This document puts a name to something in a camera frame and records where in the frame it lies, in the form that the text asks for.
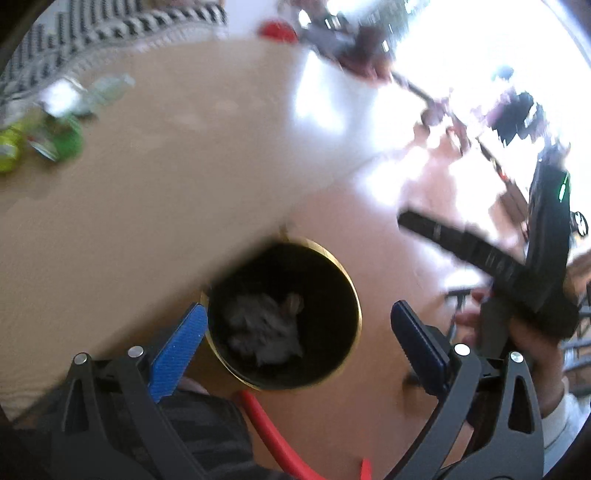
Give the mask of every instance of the wooden table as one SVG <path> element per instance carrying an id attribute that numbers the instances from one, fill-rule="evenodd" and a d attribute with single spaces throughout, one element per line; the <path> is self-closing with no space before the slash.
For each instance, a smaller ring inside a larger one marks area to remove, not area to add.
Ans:
<path id="1" fill-rule="evenodd" d="M 147 338 L 305 196 L 404 144 L 396 108 L 416 102 L 260 40 L 150 50 L 117 69 L 136 86 L 85 124 L 80 158 L 31 154 L 0 179 L 0 402 L 11 417 L 77 352 Z"/>

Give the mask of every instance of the metal screw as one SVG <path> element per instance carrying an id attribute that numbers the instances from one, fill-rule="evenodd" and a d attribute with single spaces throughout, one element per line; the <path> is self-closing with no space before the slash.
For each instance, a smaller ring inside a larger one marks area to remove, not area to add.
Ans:
<path id="1" fill-rule="evenodd" d="M 88 360 L 88 355 L 86 355 L 85 353 L 79 353 L 74 357 L 74 363 L 76 365 L 82 365 L 87 360 Z"/>
<path id="2" fill-rule="evenodd" d="M 464 343 L 458 343 L 456 346 L 454 346 L 453 349 L 458 355 L 470 355 L 470 347 L 465 345 Z"/>
<path id="3" fill-rule="evenodd" d="M 511 357 L 511 360 L 517 364 L 520 364 L 523 361 L 523 355 L 521 355 L 519 352 L 511 352 L 509 356 Z"/>
<path id="4" fill-rule="evenodd" d="M 142 356 L 144 354 L 144 349 L 141 348 L 139 345 L 136 345 L 127 350 L 127 354 L 131 358 L 138 358 L 139 356 Z"/>

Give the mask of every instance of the blue gripper pad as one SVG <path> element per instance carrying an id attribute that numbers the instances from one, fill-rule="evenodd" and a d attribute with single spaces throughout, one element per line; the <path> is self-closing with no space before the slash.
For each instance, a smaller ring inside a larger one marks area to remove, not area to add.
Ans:
<path id="1" fill-rule="evenodd" d="M 207 310 L 194 304 L 152 362 L 148 391 L 158 403 L 172 395 L 207 331 Z"/>
<path id="2" fill-rule="evenodd" d="M 390 324 L 425 392 L 443 398 L 449 390 L 449 356 L 435 332 L 429 331 L 405 300 L 392 305 Z"/>

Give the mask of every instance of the green light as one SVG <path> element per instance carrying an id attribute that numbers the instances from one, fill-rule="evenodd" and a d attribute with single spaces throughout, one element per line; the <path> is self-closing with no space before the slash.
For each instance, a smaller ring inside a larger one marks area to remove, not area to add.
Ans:
<path id="1" fill-rule="evenodd" d="M 562 203 L 562 199 L 564 198 L 564 192 L 566 192 L 566 184 L 569 181 L 569 174 L 567 173 L 564 176 L 564 180 L 562 182 L 562 186 L 560 187 L 560 193 L 558 194 L 558 200 Z"/>

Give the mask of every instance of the black cup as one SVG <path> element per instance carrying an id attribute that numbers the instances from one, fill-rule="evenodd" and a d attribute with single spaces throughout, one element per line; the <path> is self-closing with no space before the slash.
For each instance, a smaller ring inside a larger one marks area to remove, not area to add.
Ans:
<path id="1" fill-rule="evenodd" d="M 262 294 L 281 303 L 288 293 L 304 300 L 297 316 L 303 356 L 258 367 L 228 347 L 232 331 L 223 312 L 237 296 Z M 273 242 L 212 285 L 207 339 L 222 363 L 258 390 L 288 390 L 325 380 L 343 365 L 361 333 L 361 308 L 351 279 L 337 259 L 305 239 Z"/>

